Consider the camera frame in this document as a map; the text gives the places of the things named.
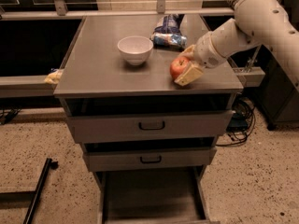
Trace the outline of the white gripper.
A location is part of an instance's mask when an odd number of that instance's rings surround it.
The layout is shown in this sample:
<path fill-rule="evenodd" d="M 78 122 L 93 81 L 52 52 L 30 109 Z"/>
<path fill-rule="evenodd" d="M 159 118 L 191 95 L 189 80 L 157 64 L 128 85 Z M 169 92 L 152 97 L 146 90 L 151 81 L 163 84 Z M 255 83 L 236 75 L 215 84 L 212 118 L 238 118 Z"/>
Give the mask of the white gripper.
<path fill-rule="evenodd" d="M 179 54 L 191 61 L 195 59 L 197 63 L 188 62 L 183 72 L 174 80 L 176 84 L 186 86 L 203 75 L 203 68 L 199 64 L 206 68 L 216 68 L 226 61 L 214 48 L 211 35 L 211 32 L 207 32 L 197 40 L 195 45 L 188 46 Z"/>

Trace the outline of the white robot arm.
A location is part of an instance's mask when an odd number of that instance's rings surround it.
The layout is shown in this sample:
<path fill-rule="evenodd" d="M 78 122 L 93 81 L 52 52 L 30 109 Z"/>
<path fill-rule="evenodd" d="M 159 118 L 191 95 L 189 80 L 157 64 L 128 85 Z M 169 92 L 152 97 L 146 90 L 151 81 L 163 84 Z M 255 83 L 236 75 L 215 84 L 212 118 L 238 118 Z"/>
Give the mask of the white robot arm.
<path fill-rule="evenodd" d="M 293 86 L 299 84 L 299 32 L 277 0 L 226 0 L 234 16 L 180 53 L 189 59 L 174 78 L 180 86 L 198 79 L 228 57 L 263 45 L 274 56 Z"/>

